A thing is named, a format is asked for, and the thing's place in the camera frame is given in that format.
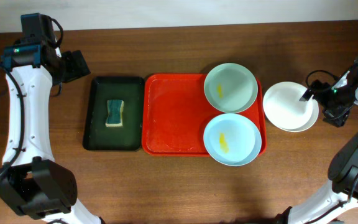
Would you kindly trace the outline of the light blue round plate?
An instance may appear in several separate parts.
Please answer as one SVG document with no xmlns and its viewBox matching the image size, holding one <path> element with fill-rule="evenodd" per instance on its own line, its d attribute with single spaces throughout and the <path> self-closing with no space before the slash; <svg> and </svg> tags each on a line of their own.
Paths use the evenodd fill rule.
<svg viewBox="0 0 358 224">
<path fill-rule="evenodd" d="M 203 143 L 208 154 L 225 166 L 251 163 L 262 149 L 262 136 L 256 125 L 239 114 L 220 114 L 205 127 Z"/>
</svg>

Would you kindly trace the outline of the green yellow sponge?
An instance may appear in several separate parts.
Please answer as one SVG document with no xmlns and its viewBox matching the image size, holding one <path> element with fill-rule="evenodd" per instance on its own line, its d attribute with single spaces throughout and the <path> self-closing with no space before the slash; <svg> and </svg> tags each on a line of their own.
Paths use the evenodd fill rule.
<svg viewBox="0 0 358 224">
<path fill-rule="evenodd" d="M 106 127 L 113 128 L 123 126 L 124 101 L 108 100 L 107 107 L 108 115 L 105 122 Z"/>
</svg>

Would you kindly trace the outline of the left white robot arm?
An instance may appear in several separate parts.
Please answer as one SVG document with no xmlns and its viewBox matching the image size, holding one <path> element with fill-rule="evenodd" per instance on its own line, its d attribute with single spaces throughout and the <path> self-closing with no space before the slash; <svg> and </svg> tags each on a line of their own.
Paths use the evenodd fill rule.
<svg viewBox="0 0 358 224">
<path fill-rule="evenodd" d="M 74 174 L 55 163 L 49 138 L 50 90 L 90 74 L 82 53 L 11 46 L 4 49 L 0 68 L 6 73 L 10 100 L 1 200 L 16 215 L 47 223 L 103 223 L 78 199 Z"/>
</svg>

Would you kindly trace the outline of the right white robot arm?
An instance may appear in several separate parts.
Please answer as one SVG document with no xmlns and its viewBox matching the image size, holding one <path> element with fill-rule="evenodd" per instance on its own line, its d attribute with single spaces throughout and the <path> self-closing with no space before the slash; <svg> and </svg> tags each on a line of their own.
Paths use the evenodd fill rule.
<svg viewBox="0 0 358 224">
<path fill-rule="evenodd" d="M 324 122 L 344 126 L 353 105 L 358 105 L 358 57 L 333 84 L 315 80 L 306 84 L 300 101 L 316 100 L 323 107 Z M 273 223 L 332 223 L 358 207 L 358 132 L 332 159 L 328 181 L 307 201 L 288 207 Z"/>
</svg>

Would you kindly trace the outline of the white round plate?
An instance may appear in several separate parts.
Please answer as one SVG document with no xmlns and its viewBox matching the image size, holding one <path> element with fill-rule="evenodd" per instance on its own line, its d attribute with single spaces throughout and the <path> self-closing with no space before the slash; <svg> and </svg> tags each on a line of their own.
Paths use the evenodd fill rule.
<svg viewBox="0 0 358 224">
<path fill-rule="evenodd" d="M 279 129 L 302 132 L 312 127 L 319 116 L 318 102 L 313 99 L 300 101 L 307 88 L 295 82 L 272 85 L 263 97 L 267 119 Z"/>
</svg>

